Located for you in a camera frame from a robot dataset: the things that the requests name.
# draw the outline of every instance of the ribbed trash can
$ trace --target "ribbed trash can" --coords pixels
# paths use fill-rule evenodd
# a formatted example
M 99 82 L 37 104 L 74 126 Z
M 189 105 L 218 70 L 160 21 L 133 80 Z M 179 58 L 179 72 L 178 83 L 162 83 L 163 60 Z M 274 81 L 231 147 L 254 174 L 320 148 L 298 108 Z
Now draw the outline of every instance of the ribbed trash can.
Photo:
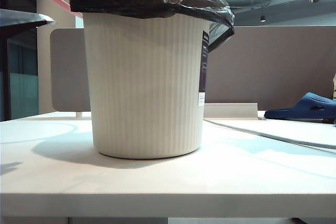
M 134 159 L 196 150 L 202 138 L 199 78 L 209 21 L 182 14 L 83 17 L 95 148 Z

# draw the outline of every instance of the desk surface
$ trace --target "desk surface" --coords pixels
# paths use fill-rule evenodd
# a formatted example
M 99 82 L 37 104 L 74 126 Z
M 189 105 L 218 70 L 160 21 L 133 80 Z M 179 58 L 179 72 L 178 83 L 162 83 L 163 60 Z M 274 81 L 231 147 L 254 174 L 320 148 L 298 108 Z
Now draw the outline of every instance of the desk surface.
M 0 123 L 4 216 L 336 217 L 336 153 L 205 122 L 192 154 L 111 158 L 74 115 Z

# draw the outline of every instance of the label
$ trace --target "label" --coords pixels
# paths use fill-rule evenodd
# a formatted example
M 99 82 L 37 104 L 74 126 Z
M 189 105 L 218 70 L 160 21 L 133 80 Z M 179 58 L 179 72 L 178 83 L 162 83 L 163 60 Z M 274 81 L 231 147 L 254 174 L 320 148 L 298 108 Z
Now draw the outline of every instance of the label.
M 198 93 L 198 106 L 204 106 L 205 104 L 205 92 Z
M 209 34 L 206 31 L 203 31 L 201 69 L 199 71 L 200 85 L 198 88 L 198 106 L 204 106 L 205 103 L 205 82 L 206 82 L 206 69 L 208 62 L 208 48 L 209 48 Z

